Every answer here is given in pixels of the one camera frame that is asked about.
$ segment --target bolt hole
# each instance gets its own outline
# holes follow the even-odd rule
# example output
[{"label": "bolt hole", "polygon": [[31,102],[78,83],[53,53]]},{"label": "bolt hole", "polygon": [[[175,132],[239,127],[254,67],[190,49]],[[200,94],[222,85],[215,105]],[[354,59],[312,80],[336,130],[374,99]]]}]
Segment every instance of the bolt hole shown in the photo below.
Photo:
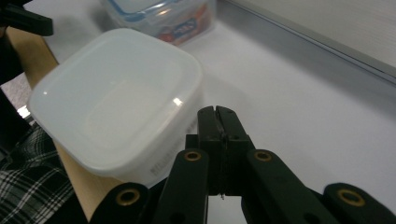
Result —
[{"label": "bolt hole", "polygon": [[169,217],[172,224],[182,224],[186,220],[186,216],[181,213],[174,213]]},{"label": "bolt hole", "polygon": [[136,203],[139,198],[140,193],[137,189],[125,189],[117,195],[116,201],[121,206],[128,206]]},{"label": "bolt hole", "polygon": [[254,157],[259,161],[270,161],[272,159],[271,154],[264,151],[258,151],[254,154]]},{"label": "bolt hole", "polygon": [[350,193],[343,193],[343,197],[349,201],[352,201],[354,203],[358,202],[360,200],[360,198],[354,194],[350,194]]},{"label": "bolt hole", "polygon": [[195,151],[192,152],[188,152],[186,154],[184,154],[184,158],[187,161],[198,161],[201,159],[201,154]]},{"label": "bolt hole", "polygon": [[304,214],[304,219],[309,224],[319,224],[320,223],[320,219],[317,216],[310,214],[310,213]]}]

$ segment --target white plastic container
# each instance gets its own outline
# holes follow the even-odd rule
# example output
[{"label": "white plastic container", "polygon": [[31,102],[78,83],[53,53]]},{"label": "white plastic container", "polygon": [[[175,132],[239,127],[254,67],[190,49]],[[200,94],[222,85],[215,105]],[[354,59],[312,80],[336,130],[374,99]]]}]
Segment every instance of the white plastic container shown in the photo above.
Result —
[{"label": "white plastic container", "polygon": [[208,30],[216,0],[100,0],[120,26],[179,45]]},{"label": "white plastic container", "polygon": [[105,33],[38,83],[29,109],[88,171],[150,187],[184,148],[201,105],[202,68],[131,29]]}]

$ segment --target brass screw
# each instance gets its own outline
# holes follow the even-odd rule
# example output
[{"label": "brass screw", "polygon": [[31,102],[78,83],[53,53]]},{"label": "brass screw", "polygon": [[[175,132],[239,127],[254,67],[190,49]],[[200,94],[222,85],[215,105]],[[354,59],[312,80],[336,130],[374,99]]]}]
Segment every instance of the brass screw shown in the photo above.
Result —
[{"label": "brass screw", "polygon": [[366,204],[366,201],[357,192],[350,189],[339,189],[337,195],[344,203],[352,206],[362,207]]},{"label": "brass screw", "polygon": [[137,189],[124,189],[117,194],[117,204],[121,206],[128,206],[136,203],[140,198],[140,192]]},{"label": "brass screw", "polygon": [[258,151],[254,153],[254,158],[259,161],[270,161],[272,159],[272,156],[266,151]]},{"label": "brass screw", "polygon": [[184,159],[186,159],[186,161],[198,161],[201,159],[201,157],[201,154],[196,151],[191,151],[184,154]]}]

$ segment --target person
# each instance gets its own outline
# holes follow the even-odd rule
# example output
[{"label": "person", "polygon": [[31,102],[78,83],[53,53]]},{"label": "person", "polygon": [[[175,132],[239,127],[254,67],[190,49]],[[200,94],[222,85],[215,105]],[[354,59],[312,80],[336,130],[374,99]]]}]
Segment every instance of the person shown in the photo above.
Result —
[{"label": "person", "polygon": [[[0,24],[0,85],[10,81],[23,72],[17,53],[10,44],[6,26]],[[30,129],[29,123],[17,112],[0,89],[0,148],[8,152]]]},{"label": "person", "polygon": [[[0,24],[0,84],[23,72]],[[52,139],[32,126],[0,89],[0,224],[82,223],[87,219]]]}]

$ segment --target checkered fabric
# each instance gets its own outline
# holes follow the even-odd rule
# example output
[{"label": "checkered fabric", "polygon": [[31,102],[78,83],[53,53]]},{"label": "checkered fabric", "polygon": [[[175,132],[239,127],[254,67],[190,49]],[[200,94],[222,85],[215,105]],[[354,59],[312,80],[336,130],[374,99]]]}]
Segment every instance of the checkered fabric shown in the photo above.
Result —
[{"label": "checkered fabric", "polygon": [[52,140],[36,124],[0,161],[0,224],[45,223],[73,194]]}]

